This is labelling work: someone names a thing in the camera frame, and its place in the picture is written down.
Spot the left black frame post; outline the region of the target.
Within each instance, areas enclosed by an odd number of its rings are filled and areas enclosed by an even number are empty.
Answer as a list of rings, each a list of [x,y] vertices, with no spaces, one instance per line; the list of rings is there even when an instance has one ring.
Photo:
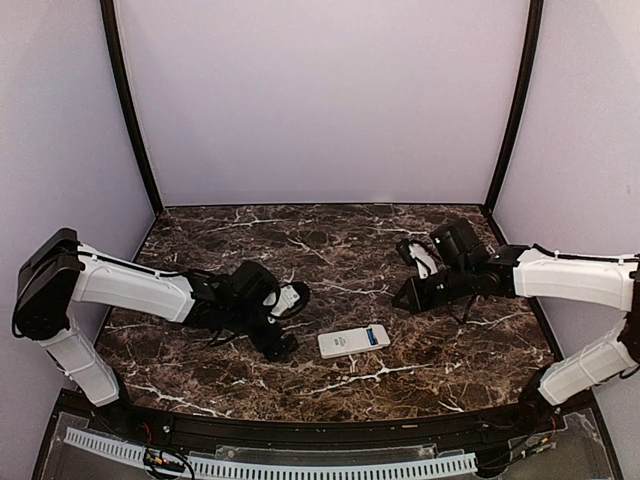
[[[164,205],[152,172],[129,84],[118,28],[116,3],[113,0],[100,0],[99,5],[111,70],[125,127],[147,199],[154,215],[158,216],[163,212]]]

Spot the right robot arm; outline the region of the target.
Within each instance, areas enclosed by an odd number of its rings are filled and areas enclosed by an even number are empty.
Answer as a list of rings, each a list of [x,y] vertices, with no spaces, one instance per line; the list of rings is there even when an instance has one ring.
[[[639,258],[562,253],[538,244],[486,246],[458,219],[433,231],[434,246],[403,239],[396,250],[417,269],[392,304],[412,314],[478,297],[559,298],[615,308],[624,320],[578,353],[542,368],[521,391],[510,424],[534,432],[549,409],[574,395],[639,370]]]

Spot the black frame post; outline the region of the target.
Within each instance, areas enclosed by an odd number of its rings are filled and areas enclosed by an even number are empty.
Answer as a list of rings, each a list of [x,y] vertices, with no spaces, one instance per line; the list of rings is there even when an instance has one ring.
[[[526,29],[513,98],[496,165],[484,201],[484,209],[488,215],[493,215],[496,209],[514,152],[533,73],[543,9],[543,0],[531,0],[529,2]]]
[[[154,215],[158,216],[163,212],[164,205],[152,172],[129,84],[118,28],[116,3],[113,0],[100,0],[99,5],[111,70],[125,127],[147,199]]]

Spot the white remote control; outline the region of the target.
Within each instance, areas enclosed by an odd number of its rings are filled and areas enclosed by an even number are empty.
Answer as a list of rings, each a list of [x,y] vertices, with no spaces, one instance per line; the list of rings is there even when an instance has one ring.
[[[377,347],[372,347],[368,342],[366,329],[370,326],[376,326],[381,329],[379,334],[381,344]],[[317,337],[317,340],[320,355],[323,359],[331,359],[379,350],[391,344],[391,340],[386,329],[380,324],[371,324],[367,327],[320,334]]]

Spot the black front rail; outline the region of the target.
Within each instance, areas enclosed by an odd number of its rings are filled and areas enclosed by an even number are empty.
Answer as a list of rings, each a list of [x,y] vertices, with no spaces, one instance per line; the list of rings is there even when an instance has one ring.
[[[516,405],[444,416],[373,422],[272,422],[214,418],[131,405],[138,430],[130,439],[183,452],[218,447],[347,450],[434,444],[449,448],[502,448],[529,432],[510,425]]]

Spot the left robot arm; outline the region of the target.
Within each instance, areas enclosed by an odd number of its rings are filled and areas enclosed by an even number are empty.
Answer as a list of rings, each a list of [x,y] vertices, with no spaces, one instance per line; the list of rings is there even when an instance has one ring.
[[[141,427],[140,412],[125,387],[96,352],[71,313],[72,303],[95,303],[149,314],[187,328],[206,330],[212,344],[247,337],[269,361],[286,359],[297,347],[281,321],[299,314],[310,289],[280,283],[261,264],[243,262],[231,274],[189,269],[168,272],[108,256],[62,228],[20,268],[12,333],[41,345],[84,392],[120,436]]]

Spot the right black frame post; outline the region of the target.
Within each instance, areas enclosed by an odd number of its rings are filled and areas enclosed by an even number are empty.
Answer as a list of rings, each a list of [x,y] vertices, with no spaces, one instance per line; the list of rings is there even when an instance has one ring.
[[[514,152],[533,73],[543,9],[543,0],[531,0],[529,2],[526,29],[513,98],[496,165],[484,201],[484,209],[488,215],[493,215],[496,209]]]

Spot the blue battery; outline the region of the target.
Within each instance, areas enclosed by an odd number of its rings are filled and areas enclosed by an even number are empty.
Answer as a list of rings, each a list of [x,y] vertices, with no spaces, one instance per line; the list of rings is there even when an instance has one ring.
[[[367,339],[369,344],[372,347],[377,347],[381,344],[381,340],[379,336],[380,332],[381,332],[381,329],[376,326],[370,326],[366,329]]]

